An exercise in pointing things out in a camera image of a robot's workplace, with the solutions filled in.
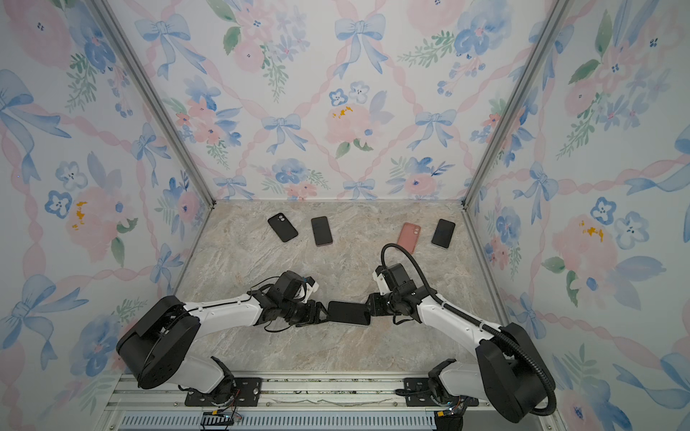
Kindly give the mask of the blue phone black screen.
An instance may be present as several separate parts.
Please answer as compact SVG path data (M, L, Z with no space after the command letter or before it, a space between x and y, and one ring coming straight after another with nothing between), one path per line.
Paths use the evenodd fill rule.
M327 306L328 321L358 326L371 323L369 308L364 303L330 301Z

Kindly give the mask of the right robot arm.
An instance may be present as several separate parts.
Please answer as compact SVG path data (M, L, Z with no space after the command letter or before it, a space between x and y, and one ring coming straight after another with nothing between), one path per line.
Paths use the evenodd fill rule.
M555 413L555 379L517 324L489 323L421 288L407 296L374 293L366 305L371 316L405 317L442 332L474 355L475 366L463 366L456 359L435 366L428 374L424 398L440 406L487 400L512 423L529 414Z

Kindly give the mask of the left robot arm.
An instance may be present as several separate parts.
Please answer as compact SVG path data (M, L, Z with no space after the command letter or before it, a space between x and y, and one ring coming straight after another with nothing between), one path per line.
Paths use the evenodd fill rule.
M190 353L195 341L278 319L289 327L316 325L327 321L327 316L322 303L272 298L262 291L208 303L183 303L176 296L166 296L120 338L116 351L139 388L176 384L216 406L226 406L238 392L235 377L220 359Z

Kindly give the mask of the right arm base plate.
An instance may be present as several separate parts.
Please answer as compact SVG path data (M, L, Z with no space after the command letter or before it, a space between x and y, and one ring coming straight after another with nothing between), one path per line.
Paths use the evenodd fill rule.
M479 400L475 398L451 395L438 378L404 378L404 387L396 389L395 394L404 398L407 407L454 409L479 406Z

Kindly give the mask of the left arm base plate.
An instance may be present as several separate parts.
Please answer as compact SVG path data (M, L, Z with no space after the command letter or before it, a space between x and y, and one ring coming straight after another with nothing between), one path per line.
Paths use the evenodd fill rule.
M260 377L235 377L231 384L215 389L212 393L187 391L185 407L257 407L262 393Z

